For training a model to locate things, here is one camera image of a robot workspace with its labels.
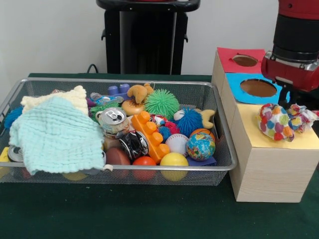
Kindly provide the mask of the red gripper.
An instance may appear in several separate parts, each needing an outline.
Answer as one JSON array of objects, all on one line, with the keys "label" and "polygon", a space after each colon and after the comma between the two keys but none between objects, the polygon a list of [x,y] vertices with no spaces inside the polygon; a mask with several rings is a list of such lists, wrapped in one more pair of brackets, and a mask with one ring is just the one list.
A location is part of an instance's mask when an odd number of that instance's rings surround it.
[{"label": "red gripper", "polygon": [[304,65],[264,57],[261,72],[265,78],[285,84],[282,86],[278,100],[278,104],[282,107],[290,106],[287,100],[287,94],[290,92],[288,85],[305,92],[319,87],[319,61]]}]

